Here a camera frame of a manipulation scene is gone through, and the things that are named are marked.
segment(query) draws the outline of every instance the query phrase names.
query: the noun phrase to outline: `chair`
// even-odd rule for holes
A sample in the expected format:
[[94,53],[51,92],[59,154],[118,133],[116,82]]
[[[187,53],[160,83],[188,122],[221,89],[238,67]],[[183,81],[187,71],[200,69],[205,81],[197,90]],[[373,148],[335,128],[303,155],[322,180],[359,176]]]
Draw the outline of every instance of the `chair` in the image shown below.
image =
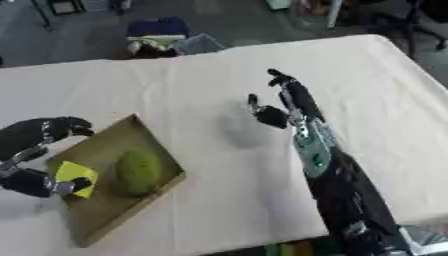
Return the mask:
[[383,19],[392,25],[391,29],[398,29],[404,36],[408,45],[408,55],[410,58],[415,58],[415,33],[421,33],[436,38],[439,43],[436,50],[440,51],[446,48],[447,38],[420,25],[420,10],[425,0],[412,0],[411,9],[405,18],[399,18],[386,13],[376,13],[373,16],[373,23],[376,24],[379,19]]

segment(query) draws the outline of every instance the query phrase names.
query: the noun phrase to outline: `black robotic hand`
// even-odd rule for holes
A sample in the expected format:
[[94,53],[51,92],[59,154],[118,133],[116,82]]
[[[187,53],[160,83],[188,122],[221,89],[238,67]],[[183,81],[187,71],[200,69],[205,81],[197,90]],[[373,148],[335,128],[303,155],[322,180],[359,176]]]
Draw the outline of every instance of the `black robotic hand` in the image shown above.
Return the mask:
[[[92,124],[77,117],[38,118],[17,122],[0,130],[0,161],[38,144],[50,144],[69,135],[91,136]],[[27,161],[40,157],[36,154]]]
[[286,108],[290,108],[286,99],[289,96],[288,98],[291,99],[293,107],[300,109],[304,115],[310,118],[317,117],[323,122],[325,121],[319,107],[317,107],[316,102],[314,102],[313,97],[305,86],[294,77],[285,75],[276,69],[269,69],[268,73],[274,77],[269,82],[269,86],[279,85],[282,87],[283,90],[279,96]]
[[17,122],[0,130],[0,185],[9,190],[36,197],[65,195],[91,185],[86,178],[57,182],[47,173],[22,169],[20,162],[30,161],[48,152],[45,145],[70,135],[91,136],[92,124],[77,117],[38,118]]
[[[289,112],[299,109],[308,118],[319,118],[325,122],[324,116],[305,86],[294,77],[285,75],[276,69],[269,69],[268,73],[273,76],[269,86],[278,85],[282,88],[279,97]],[[288,113],[273,106],[258,105],[258,97],[255,94],[249,95],[248,104],[259,122],[281,129],[288,126]]]

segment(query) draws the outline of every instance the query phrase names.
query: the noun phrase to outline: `box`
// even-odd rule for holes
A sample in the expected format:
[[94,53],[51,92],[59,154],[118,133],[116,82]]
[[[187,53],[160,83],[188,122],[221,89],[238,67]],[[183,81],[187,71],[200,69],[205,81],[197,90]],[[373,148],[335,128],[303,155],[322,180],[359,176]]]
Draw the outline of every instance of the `box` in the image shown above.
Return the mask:
[[[116,190],[115,163],[129,149],[147,149],[156,153],[163,174],[159,190],[145,197],[127,197]],[[89,199],[64,197],[68,224],[74,241],[87,247],[185,178],[182,167],[171,157],[136,115],[131,115],[94,136],[48,159],[51,173],[63,161],[70,161],[98,172],[98,182]]]

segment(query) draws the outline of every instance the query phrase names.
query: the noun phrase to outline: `yellow sponge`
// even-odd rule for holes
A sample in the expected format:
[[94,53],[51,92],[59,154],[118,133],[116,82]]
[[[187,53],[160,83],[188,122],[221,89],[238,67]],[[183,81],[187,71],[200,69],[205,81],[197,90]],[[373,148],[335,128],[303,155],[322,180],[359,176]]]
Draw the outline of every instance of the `yellow sponge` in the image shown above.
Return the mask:
[[92,185],[87,188],[81,189],[73,194],[87,199],[91,196],[93,188],[95,187],[96,181],[98,179],[97,172],[69,161],[64,161],[61,167],[59,167],[58,171],[56,172],[57,181],[71,181],[79,177],[86,177],[88,180],[90,180],[90,182],[92,182]]

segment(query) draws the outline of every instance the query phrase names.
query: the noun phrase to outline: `table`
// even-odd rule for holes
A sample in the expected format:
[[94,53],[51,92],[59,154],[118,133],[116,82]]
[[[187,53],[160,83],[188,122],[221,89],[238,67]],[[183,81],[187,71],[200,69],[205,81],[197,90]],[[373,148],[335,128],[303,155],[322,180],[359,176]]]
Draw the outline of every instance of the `table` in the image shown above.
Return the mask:
[[[400,223],[448,215],[446,90],[387,39],[353,36],[1,69],[0,126],[73,115],[101,130],[135,112],[187,171],[182,184],[87,249],[73,247],[57,198],[1,191],[2,251],[197,255],[325,234],[291,131],[261,125],[245,109],[251,92],[280,106],[268,68],[308,86]],[[54,144],[49,156],[80,139]]]

